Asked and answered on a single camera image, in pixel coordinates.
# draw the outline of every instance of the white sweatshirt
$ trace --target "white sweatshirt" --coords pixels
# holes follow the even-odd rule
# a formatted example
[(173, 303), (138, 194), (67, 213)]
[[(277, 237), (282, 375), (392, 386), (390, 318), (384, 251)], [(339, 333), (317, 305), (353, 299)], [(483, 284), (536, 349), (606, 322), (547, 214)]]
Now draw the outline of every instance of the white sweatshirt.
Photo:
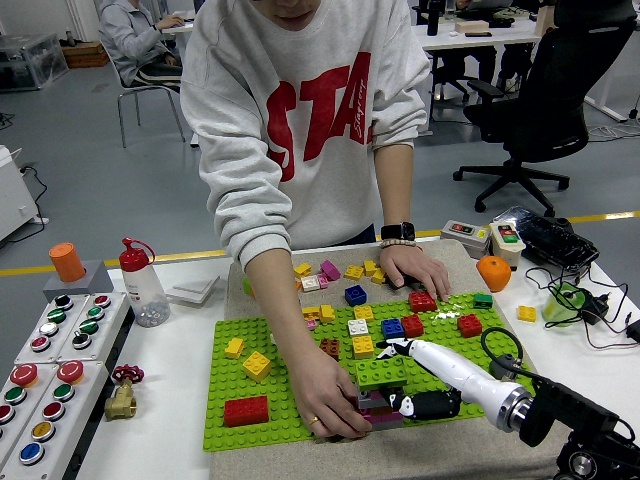
[(373, 152), (413, 145), (429, 62), (406, 0), (322, 0), (284, 30), (252, 0), (211, 0), (189, 40), (181, 103), (227, 253), (346, 241), (380, 201)]

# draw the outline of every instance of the green lego baseplate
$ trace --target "green lego baseplate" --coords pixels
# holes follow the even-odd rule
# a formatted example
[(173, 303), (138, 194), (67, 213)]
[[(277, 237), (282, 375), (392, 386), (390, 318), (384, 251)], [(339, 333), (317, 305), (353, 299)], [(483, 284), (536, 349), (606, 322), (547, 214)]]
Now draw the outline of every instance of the green lego baseplate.
[[(489, 371), (491, 359), (480, 346), (480, 337), (463, 338), (457, 327), (457, 318), (461, 315), (474, 313), (482, 323), (483, 330), (489, 327), (504, 327), (497, 312), (491, 309), (473, 307), (475, 293), (452, 295), (449, 302), (437, 301), (438, 310), (435, 312), (419, 313), (424, 325), (424, 335), (417, 337), (440, 345), (447, 346), (467, 357), (472, 362)], [(388, 318), (402, 318), (413, 314), (408, 301), (371, 304), (375, 320), (367, 322), (369, 334), (374, 345), (384, 340), (382, 335), (382, 320)], [(330, 323), (319, 324), (312, 332), (316, 343), (323, 338), (340, 340), (340, 365), (357, 382), (356, 371), (358, 364), (371, 363), (375, 360), (355, 360), (352, 339), (349, 336), (347, 322), (353, 320), (353, 308), (345, 307), (335, 310), (335, 320)], [(307, 429), (296, 408), (295, 398), (289, 385), (287, 367), (278, 354), (278, 349), (271, 343), (270, 329), (264, 318), (244, 318), (217, 322), (214, 334), (213, 358), (207, 413), (204, 429), (203, 447), (207, 452), (218, 452), (239, 448), (273, 445), (280, 443), (311, 440), (314, 436)], [(224, 350), (229, 341), (242, 338), (246, 344), (242, 355), (237, 360), (225, 356)], [(505, 335), (493, 334), (487, 337), (487, 345), (497, 355), (515, 353), (513, 342)], [(257, 383), (248, 378), (242, 368), (244, 361), (254, 352), (259, 351), (272, 362), (271, 373)], [(375, 356), (382, 349), (375, 349)], [(412, 358), (402, 358), (402, 375), (406, 378), (404, 390), (412, 395), (419, 392), (446, 390), (442, 381), (427, 373)], [(532, 390), (529, 379), (519, 377), (527, 389)], [(266, 395), (269, 401), (269, 422), (239, 427), (225, 427), (224, 404), (227, 400)], [(477, 405), (463, 403), (460, 414), (447, 420), (482, 417), (482, 409)], [(433, 423), (426, 421), (411, 421), (405, 419), (404, 427)]]

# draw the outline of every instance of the gray hoodie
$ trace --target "gray hoodie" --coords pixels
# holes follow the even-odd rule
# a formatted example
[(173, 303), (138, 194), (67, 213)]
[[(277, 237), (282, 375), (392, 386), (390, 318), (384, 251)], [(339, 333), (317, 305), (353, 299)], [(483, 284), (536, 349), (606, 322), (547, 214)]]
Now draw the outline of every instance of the gray hoodie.
[(169, 50), (144, 5), (135, 8), (128, 0), (103, 0), (99, 10), (100, 40), (129, 86), (141, 66)]

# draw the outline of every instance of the orange ball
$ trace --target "orange ball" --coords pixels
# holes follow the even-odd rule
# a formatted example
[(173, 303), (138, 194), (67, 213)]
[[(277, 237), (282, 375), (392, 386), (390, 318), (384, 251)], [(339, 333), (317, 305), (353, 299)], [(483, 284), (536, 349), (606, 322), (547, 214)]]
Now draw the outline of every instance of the orange ball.
[(511, 280), (511, 267), (502, 257), (482, 257), (476, 267), (492, 293), (502, 290)]

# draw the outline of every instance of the office chair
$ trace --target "office chair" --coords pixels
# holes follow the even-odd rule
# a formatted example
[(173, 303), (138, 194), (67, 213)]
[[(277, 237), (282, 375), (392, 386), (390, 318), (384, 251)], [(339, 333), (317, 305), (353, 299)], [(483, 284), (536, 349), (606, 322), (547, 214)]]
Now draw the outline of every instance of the office chair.
[(138, 126), (140, 126), (140, 106), (138, 105), (138, 93), (145, 92), (145, 91), (148, 91), (148, 90), (164, 90), (165, 92), (167, 92), (167, 97), (169, 97), (169, 102), (171, 103), (171, 109), (173, 110), (173, 116), (176, 119), (176, 123), (178, 124), (178, 130), (180, 130), (180, 137), (182, 138), (182, 141), (185, 142), (186, 140), (184, 139), (184, 133), (182, 132), (182, 125), (180, 125), (180, 119), (178, 118), (178, 112), (176, 111), (176, 106), (174, 105), (173, 98), (171, 97), (171, 93), (174, 92), (174, 90), (170, 89), (169, 87), (163, 87), (162, 85), (139, 85), (139, 86), (129, 86), (128, 87), (122, 81), (122, 78), (120, 77), (120, 74), (118, 73), (118, 69), (116, 68), (116, 64), (113, 63), (113, 60), (111, 59), (111, 56), (109, 56), (109, 63), (111, 64), (113, 72), (115, 73), (116, 79), (118, 80), (118, 84), (124, 90), (124, 93), (121, 93), (120, 95), (118, 95), (118, 117), (120, 118), (120, 135), (122, 137), (122, 147), (123, 148), (127, 148), (127, 144), (126, 144), (125, 138), (124, 138), (124, 123), (123, 123), (123, 120), (122, 120), (122, 106), (120, 104), (120, 102), (122, 101), (122, 97), (126, 97), (127, 95), (133, 95), (134, 96), (135, 102), (136, 102), (136, 117), (138, 119)]
[(570, 178), (522, 164), (566, 157), (587, 145), (584, 97), (622, 51), (635, 18), (631, 0), (558, 0), (557, 28), (538, 44), (517, 99), (493, 103), (503, 96), (500, 90), (469, 82), (482, 103), (465, 107), (464, 115), (480, 127), (483, 141), (503, 143), (511, 155), (502, 166), (464, 166), (453, 174), (456, 181), (464, 172), (499, 177), (476, 198), (476, 212), (486, 210), (487, 197), (509, 183), (519, 183), (546, 208), (545, 216), (555, 216), (553, 205), (532, 179), (557, 181), (558, 189), (566, 190)]

